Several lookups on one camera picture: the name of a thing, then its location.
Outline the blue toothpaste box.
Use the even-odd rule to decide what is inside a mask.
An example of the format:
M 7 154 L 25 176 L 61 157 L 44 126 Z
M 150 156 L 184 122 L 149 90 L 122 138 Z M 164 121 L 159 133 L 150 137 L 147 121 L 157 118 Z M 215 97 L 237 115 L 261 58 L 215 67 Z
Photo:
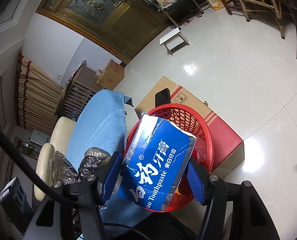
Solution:
M 122 163 L 114 192 L 151 211 L 166 211 L 196 143 L 169 120 L 143 115 Z

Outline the blue round tablecloth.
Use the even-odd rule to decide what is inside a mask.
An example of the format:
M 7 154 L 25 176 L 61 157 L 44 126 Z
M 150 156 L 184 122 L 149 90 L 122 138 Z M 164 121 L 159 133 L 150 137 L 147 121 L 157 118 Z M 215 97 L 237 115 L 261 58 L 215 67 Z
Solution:
M 66 152 L 66 158 L 74 168 L 79 168 L 85 152 L 92 147 L 110 155 L 124 152 L 127 138 L 125 104 L 132 106 L 132 98 L 106 89 L 89 100 L 76 122 Z M 136 226 L 151 214 L 116 194 L 112 194 L 106 206 L 101 215 L 103 221 L 109 223 Z

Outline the red plastic mesh basket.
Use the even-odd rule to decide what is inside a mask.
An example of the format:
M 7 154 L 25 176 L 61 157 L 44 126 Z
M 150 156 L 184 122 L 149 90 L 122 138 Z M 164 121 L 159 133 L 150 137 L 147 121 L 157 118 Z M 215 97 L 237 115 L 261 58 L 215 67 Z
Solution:
M 191 157 L 193 157 L 199 165 L 203 165 L 208 172 L 211 172 L 214 163 L 214 146 L 208 125 L 199 113 L 191 107 L 169 103 L 154 108 L 149 111 L 147 115 L 169 120 L 182 130 L 193 134 L 196 137 L 196 143 Z M 128 136 L 125 155 L 139 126 L 140 120 L 136 123 Z M 194 198 L 187 180 L 187 167 L 188 166 L 186 166 L 182 179 L 165 212 L 175 211 L 188 204 Z

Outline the cream leather sofa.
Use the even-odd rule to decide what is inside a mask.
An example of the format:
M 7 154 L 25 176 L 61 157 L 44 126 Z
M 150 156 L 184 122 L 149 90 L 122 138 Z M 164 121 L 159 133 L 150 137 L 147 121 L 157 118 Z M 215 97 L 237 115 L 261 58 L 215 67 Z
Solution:
M 56 151 L 66 155 L 68 143 L 75 125 L 76 121 L 70 120 L 66 117 L 59 118 L 59 120 L 56 122 L 55 128 L 53 129 L 50 142 L 45 143 L 40 150 L 36 174 L 48 186 L 52 185 L 50 171 L 50 160 L 52 155 Z

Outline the black smartphone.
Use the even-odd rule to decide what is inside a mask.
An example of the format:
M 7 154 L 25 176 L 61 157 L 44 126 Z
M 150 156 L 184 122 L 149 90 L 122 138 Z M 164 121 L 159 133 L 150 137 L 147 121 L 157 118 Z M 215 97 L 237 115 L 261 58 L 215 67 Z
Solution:
M 170 90 L 165 88 L 155 94 L 155 107 L 171 103 Z

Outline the wooden slatted cabinet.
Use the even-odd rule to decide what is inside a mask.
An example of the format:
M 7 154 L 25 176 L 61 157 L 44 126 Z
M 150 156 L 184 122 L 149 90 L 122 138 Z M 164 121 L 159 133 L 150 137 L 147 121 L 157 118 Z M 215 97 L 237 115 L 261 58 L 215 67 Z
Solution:
M 89 100 L 103 88 L 98 85 L 95 71 L 82 65 L 72 74 L 57 103 L 55 116 L 77 121 Z

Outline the brown striped curtain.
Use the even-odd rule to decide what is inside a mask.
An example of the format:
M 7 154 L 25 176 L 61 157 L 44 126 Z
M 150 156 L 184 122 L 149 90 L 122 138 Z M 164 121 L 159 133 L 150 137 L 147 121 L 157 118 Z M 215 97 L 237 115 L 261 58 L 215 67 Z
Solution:
M 62 90 L 46 72 L 19 53 L 14 93 L 17 125 L 51 135 Z

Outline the small white stool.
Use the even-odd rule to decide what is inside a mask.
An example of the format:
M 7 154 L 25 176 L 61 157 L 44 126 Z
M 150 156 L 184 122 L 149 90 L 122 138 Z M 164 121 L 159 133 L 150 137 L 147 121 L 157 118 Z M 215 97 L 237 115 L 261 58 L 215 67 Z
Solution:
M 166 48 L 169 55 L 173 55 L 176 51 L 190 44 L 181 30 L 176 27 L 159 39 L 159 45 Z

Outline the brown wooden double door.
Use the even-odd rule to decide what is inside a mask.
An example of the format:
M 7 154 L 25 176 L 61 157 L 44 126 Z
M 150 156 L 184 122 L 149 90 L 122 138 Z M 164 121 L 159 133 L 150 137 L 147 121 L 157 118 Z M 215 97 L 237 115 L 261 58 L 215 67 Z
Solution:
M 37 13 L 129 63 L 170 24 L 144 0 L 42 0 Z

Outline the cardboard box by wall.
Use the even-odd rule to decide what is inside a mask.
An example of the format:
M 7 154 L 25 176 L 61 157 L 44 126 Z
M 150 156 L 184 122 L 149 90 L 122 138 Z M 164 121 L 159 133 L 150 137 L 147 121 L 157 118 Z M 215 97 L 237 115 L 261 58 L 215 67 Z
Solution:
M 124 67 L 111 59 L 97 78 L 96 83 L 104 89 L 114 90 L 124 77 Z

